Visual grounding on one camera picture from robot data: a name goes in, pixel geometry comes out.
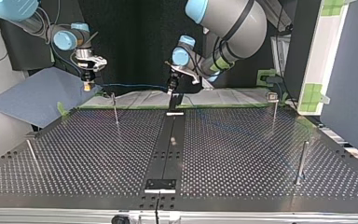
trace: vertical metal post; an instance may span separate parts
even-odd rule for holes
[[[115,109],[115,117],[116,117],[116,124],[118,124],[118,115],[117,115],[117,106],[116,106],[116,96],[115,93],[112,92],[112,103],[113,103],[113,108]]]
[[[32,147],[31,141],[27,139],[28,148],[31,150],[32,157],[36,160],[36,155],[34,154],[34,148]]]
[[[276,120],[276,118],[277,118],[278,103],[279,103],[279,101],[277,101],[277,102],[275,103],[275,110],[274,110],[274,122],[275,122],[275,120]]]
[[[300,164],[298,166],[296,185],[299,185],[300,182],[301,182],[301,178],[304,178],[304,164],[305,164],[305,159],[307,157],[307,151],[308,151],[308,146],[309,145],[310,145],[309,141],[304,142],[303,150],[302,150],[301,158],[300,158]]]

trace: metal base plate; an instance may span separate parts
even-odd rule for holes
[[[0,159],[0,207],[358,213],[358,160],[291,110],[80,110]],[[304,141],[305,178],[296,186]],[[174,194],[145,194],[149,179]]]
[[[76,111],[0,159],[0,207],[139,209],[164,115]]]
[[[183,158],[164,177],[178,179],[175,210],[358,213],[358,160],[291,110],[274,121],[273,107],[194,109],[174,125],[184,141],[170,153]]]

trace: robot end effector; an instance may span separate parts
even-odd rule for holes
[[[46,11],[38,0],[0,0],[0,18],[19,26],[30,35],[46,39],[61,50],[73,50],[71,61],[77,66],[85,84],[85,91],[94,85],[95,73],[104,69],[107,60],[93,54],[90,29],[86,23],[66,25],[51,24]]]
[[[192,37],[180,37],[172,53],[169,92],[175,91],[181,75],[192,76],[193,84],[200,83],[200,76],[214,82],[237,60],[254,55],[266,38],[266,14],[255,0],[188,0],[186,14],[218,38],[213,53],[202,58],[193,51]]]

